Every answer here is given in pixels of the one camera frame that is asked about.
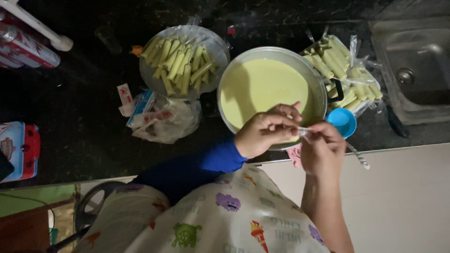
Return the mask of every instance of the green surface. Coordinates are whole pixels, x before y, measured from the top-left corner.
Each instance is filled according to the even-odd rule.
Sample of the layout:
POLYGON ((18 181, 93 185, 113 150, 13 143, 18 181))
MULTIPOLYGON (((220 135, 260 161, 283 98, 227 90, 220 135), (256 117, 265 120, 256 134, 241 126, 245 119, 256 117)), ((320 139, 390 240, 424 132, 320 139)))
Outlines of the green surface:
MULTIPOLYGON (((75 193, 75 185, 39 187, 25 190, 0 191, 0 194, 38 199, 47 204, 69 199, 75 193)), ((0 217, 23 212, 43 206, 42 203, 28 199, 17 199, 0 195, 0 217)))

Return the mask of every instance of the hand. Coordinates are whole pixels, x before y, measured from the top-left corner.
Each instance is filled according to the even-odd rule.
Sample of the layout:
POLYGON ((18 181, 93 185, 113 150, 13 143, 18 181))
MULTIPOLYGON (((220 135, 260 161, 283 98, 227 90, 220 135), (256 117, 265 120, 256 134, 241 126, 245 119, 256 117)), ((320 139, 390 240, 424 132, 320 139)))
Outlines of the hand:
POLYGON ((347 145, 338 130, 327 122, 308 128, 311 134, 303 138, 301 163, 307 174, 318 183, 339 186, 339 177, 347 145))
POLYGON ((302 117, 295 106, 300 106, 299 102, 279 104, 266 113, 253 116, 234 138, 239 153, 250 159, 264 153, 273 144, 298 136, 297 127, 302 117))

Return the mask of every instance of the pot handle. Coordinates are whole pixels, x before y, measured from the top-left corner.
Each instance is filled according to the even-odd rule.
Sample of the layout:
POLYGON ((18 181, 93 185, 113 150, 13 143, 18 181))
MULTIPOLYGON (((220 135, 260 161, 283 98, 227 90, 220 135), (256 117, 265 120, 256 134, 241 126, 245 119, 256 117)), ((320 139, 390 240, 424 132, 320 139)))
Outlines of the pot handle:
POLYGON ((332 102, 342 101, 344 99, 344 92, 342 91, 341 81, 339 81, 339 79, 336 78, 332 78, 330 79, 330 81, 332 81, 336 85, 337 97, 334 98, 327 97, 327 103, 330 104, 332 102))

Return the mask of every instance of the large pot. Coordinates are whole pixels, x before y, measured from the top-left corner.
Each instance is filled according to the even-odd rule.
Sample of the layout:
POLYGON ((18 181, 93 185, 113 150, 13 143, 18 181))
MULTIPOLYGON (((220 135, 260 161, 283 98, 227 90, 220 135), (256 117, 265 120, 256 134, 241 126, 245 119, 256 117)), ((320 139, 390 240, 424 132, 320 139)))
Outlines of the large pot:
MULTIPOLYGON (((231 61, 231 63, 228 65, 225 72, 223 73, 219 83, 219 87, 217 89, 217 103, 220 115, 225 124, 227 125, 228 129, 234 134, 236 134, 239 131, 239 129, 230 124, 230 122, 226 119, 222 109, 221 93, 224 89, 224 79, 238 66, 242 65, 245 62, 257 59, 272 59, 285 63, 294 68, 295 70, 297 70, 306 80, 309 89, 307 103, 311 103, 309 106, 307 106, 307 108, 312 111, 308 112, 310 113, 310 118, 307 122, 304 122, 303 125, 306 126, 311 125, 314 124, 315 122, 325 119, 327 104, 335 101, 341 101, 344 97, 341 83, 339 82, 339 80, 332 80, 333 82, 336 83, 338 96, 336 98, 328 99, 323 79, 321 78, 319 73, 314 69, 312 64, 303 57, 301 57, 299 54, 296 54, 284 48, 272 46, 258 47, 248 50, 237 56, 233 61, 231 61)), ((301 143, 301 141, 302 140, 300 139, 297 142, 275 144, 272 145, 269 150, 288 149, 295 145, 298 145, 299 143, 301 143)))

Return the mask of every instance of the blue cup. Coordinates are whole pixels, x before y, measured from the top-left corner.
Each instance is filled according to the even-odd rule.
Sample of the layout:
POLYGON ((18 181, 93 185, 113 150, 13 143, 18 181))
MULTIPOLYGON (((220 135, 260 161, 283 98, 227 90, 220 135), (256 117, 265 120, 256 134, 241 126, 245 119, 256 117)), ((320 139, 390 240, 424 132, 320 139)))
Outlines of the blue cup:
POLYGON ((337 108, 330 112, 327 121, 332 124, 342 135, 347 138, 356 130, 356 118, 351 111, 345 108, 337 108))

